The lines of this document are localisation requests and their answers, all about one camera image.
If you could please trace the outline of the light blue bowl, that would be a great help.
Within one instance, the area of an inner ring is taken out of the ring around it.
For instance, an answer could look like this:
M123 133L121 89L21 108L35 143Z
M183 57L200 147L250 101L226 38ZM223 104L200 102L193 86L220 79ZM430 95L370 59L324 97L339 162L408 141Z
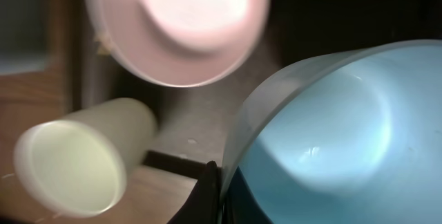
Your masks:
M274 73L238 112L220 197L243 223L440 223L441 42Z

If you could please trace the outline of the pale green cup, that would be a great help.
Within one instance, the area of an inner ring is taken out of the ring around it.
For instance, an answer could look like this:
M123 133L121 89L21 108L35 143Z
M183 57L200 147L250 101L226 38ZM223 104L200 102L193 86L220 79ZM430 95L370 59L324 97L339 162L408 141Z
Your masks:
M144 103L110 100L23 132L14 150L15 173L47 209L73 218L97 216L120 201L156 129Z

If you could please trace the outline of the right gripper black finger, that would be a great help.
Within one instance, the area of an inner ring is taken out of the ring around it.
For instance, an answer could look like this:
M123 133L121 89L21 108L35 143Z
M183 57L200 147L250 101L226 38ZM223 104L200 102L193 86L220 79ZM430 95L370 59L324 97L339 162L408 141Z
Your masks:
M214 161L208 162L189 197L168 224L217 224L220 180Z

